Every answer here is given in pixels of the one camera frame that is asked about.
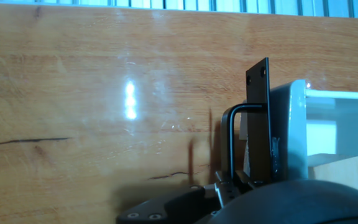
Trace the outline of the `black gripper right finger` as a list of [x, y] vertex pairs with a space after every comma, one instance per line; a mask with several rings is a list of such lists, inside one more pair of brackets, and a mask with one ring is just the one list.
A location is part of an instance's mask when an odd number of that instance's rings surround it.
[[268, 185], [270, 182], [265, 182], [265, 181], [261, 181], [261, 180], [250, 180], [247, 184], [250, 188], [252, 189], [256, 189], [256, 188], [259, 188], [259, 187], [263, 187], [265, 185]]

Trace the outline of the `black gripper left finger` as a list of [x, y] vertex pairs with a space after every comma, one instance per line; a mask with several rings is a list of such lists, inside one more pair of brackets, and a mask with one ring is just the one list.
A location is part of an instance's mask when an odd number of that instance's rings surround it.
[[220, 210], [241, 195], [238, 175], [216, 173], [210, 185], [191, 185], [152, 198], [116, 218], [118, 224], [192, 224], [208, 223]]

